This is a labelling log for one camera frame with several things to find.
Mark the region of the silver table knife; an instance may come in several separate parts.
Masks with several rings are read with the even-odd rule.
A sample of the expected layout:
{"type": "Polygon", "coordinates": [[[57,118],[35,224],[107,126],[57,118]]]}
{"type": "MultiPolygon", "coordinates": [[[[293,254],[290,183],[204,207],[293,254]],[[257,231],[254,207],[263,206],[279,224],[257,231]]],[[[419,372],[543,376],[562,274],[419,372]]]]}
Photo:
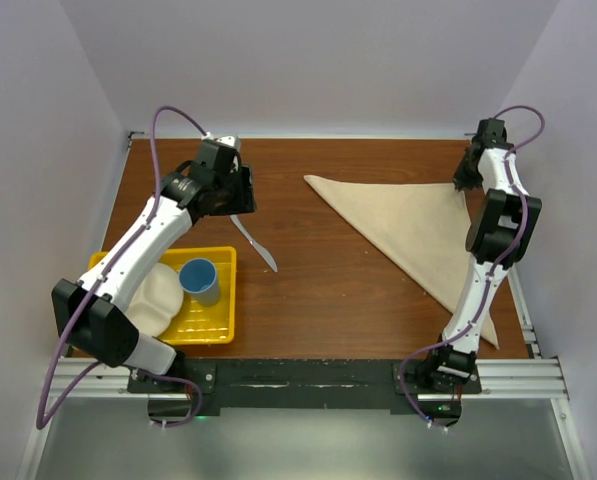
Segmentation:
{"type": "Polygon", "coordinates": [[[245,237],[245,239],[252,246],[252,248],[261,256],[265,263],[270,267],[270,269],[274,273],[277,273],[279,271],[278,265],[271,252],[254,239],[254,237],[245,228],[245,226],[242,224],[241,220],[237,215],[231,215],[230,220],[233,223],[233,225],[239,230],[239,232],[245,237]]]}

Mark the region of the beige cloth napkin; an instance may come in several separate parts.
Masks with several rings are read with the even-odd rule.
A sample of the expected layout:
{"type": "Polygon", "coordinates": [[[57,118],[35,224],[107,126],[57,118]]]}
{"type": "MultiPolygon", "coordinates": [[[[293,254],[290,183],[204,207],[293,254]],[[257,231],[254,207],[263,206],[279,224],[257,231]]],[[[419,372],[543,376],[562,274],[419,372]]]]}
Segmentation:
{"type": "Polygon", "coordinates": [[[304,180],[442,307],[456,311],[469,262],[464,193],[448,183],[362,184],[316,175],[304,180]]]}

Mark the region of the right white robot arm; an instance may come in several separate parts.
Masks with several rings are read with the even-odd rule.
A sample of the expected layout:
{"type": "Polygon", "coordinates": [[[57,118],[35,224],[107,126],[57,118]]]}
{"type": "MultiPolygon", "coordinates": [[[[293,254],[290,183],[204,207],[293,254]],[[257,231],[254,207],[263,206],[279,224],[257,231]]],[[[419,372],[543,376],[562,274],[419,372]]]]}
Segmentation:
{"type": "Polygon", "coordinates": [[[465,240],[468,270],[458,305],[438,342],[403,360],[401,392],[454,393],[472,380],[484,323],[495,295],[513,265],[525,255],[542,201],[522,185],[517,146],[507,140],[499,117],[479,122],[454,173],[456,190],[482,187],[485,197],[465,240]]]}

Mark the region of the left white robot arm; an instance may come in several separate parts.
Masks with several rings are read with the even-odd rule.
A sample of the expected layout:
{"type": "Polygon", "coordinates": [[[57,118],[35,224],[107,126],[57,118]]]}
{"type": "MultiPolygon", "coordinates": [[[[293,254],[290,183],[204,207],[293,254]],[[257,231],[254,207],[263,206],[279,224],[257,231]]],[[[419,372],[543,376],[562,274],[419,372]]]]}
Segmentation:
{"type": "Polygon", "coordinates": [[[51,292],[63,343],[101,363],[149,371],[163,392],[178,390],[185,368],[176,350],[138,330],[126,315],[139,285],[165,251],[205,216],[252,213],[252,172],[236,136],[202,140],[194,159],[162,178],[118,243],[77,281],[51,292]]]}

